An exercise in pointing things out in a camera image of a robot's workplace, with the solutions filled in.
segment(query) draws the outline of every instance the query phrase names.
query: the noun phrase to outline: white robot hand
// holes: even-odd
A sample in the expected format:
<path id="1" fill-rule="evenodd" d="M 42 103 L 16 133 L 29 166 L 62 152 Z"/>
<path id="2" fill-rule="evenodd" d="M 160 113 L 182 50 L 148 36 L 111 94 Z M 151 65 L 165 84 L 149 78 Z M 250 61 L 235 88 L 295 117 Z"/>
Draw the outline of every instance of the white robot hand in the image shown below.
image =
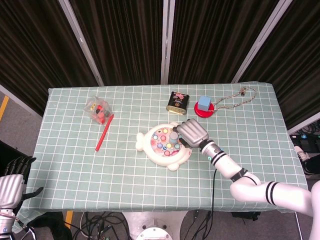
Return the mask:
<path id="1" fill-rule="evenodd" d="M 0 236 L 7 236 L 4 239 L 14 239 L 12 226 L 15 220 L 23 226 L 16 217 L 23 201 L 37 196 L 43 190 L 40 187 L 35 192 L 25 194 L 31 163 L 35 160 L 31 156 L 21 156 L 11 161 L 4 170 L 4 176 L 0 177 Z"/>
<path id="2" fill-rule="evenodd" d="M 232 196 L 240 202 L 263 202 L 313 217 L 309 240 L 320 239 L 320 181 L 312 191 L 279 182 L 261 183 L 259 178 L 235 163 L 230 156 L 209 139 L 208 132 L 195 120 L 188 119 L 175 129 L 190 147 L 200 148 L 213 166 L 231 179 Z"/>

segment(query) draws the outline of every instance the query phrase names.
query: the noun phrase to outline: floor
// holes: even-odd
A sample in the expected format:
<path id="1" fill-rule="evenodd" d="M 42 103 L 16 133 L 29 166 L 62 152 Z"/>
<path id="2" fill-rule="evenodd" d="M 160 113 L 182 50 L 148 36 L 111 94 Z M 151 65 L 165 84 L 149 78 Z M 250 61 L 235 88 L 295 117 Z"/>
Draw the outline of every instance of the floor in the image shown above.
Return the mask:
<path id="1" fill-rule="evenodd" d="M 4 94 L 0 92 L 0 104 L 4 99 Z M 32 116 L 11 99 L 5 109 L 2 120 L 0 121 L 0 140 L 8 145 L 18 149 L 19 151 L 32 155 L 36 146 L 38 133 L 41 125 L 41 120 Z M 311 187 L 315 180 L 308 180 L 308 185 Z M 186 240 L 191 240 L 198 225 L 204 219 L 206 211 L 200 211 L 199 217 L 194 225 L 190 228 L 193 222 L 193 211 L 189 211 L 183 220 L 180 229 L 180 239 L 185 239 L 185 234 L 190 228 Z M 74 212 L 72 224 L 79 226 L 81 212 Z M 298 230 L 295 213 L 280 213 L 278 211 L 262 212 L 257 221 L 242 220 L 241 218 L 232 217 L 229 212 L 215 212 L 213 215 L 213 227 L 208 236 L 208 239 L 220 240 L 307 240 L 312 227 L 312 218 L 297 214 L 299 225 L 301 228 L 302 238 Z M 115 226 L 119 239 L 126 239 L 126 235 L 122 226 Z M 36 228 L 37 239 L 53 239 L 48 228 Z M 16 239 L 19 240 L 24 235 L 23 232 L 16 234 Z M 197 239 L 201 239 L 202 234 L 198 235 Z M 115 237 L 110 233 L 110 240 Z M 87 239 L 79 235 L 78 240 Z"/>

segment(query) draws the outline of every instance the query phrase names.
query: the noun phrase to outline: curtain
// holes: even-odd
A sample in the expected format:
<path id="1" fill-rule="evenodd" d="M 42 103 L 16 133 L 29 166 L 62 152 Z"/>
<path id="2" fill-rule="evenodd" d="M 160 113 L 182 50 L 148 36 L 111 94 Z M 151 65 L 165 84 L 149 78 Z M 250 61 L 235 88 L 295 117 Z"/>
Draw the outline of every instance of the curtain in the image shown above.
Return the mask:
<path id="1" fill-rule="evenodd" d="M 170 84 L 230 83 L 274 0 L 176 0 Z"/>
<path id="2" fill-rule="evenodd" d="M 97 86 L 56 0 L 2 0 L 0 12 L 0 84 L 37 113 L 48 88 Z"/>
<path id="3" fill-rule="evenodd" d="M 71 0 L 105 85 L 160 84 L 163 0 Z"/>
<path id="4" fill-rule="evenodd" d="M 273 84 L 288 129 L 320 112 L 320 1 L 295 0 L 240 82 Z"/>

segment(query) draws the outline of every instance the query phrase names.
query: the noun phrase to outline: table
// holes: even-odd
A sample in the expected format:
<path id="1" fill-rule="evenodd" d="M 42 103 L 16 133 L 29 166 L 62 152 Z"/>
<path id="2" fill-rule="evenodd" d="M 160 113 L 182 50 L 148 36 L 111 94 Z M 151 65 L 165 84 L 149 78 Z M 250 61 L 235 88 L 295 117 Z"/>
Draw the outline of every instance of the table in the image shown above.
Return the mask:
<path id="1" fill-rule="evenodd" d="M 233 109 L 219 109 L 210 118 L 195 115 L 200 96 L 212 102 L 241 87 L 253 87 L 256 98 Z M 172 91 L 190 95 L 187 115 L 166 110 Z M 222 104 L 242 102 L 248 92 Z M 99 152 L 104 126 L 84 112 L 89 97 L 112 106 L 114 119 Z M 208 159 L 194 149 L 177 171 L 155 165 L 135 149 L 136 134 L 169 122 L 195 118 L 242 167 L 262 182 L 276 181 L 307 189 L 306 179 L 276 98 L 268 83 L 144 85 L 51 88 L 31 166 L 27 191 L 43 192 L 24 201 L 18 215 L 28 222 L 47 211 L 186 211 L 208 210 L 212 204 L 213 173 Z M 286 209 L 267 203 L 239 202 L 230 194 L 231 181 L 217 173 L 217 211 Z"/>

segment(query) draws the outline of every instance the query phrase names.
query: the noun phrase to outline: blue cube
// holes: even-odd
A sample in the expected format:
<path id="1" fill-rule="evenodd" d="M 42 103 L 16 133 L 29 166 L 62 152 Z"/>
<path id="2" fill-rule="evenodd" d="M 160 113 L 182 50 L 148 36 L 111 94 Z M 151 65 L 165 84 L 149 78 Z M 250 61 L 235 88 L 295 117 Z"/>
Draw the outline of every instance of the blue cube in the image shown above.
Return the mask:
<path id="1" fill-rule="evenodd" d="M 201 96 L 198 101 L 198 109 L 202 111 L 208 111 L 211 103 L 211 98 L 208 96 Z"/>

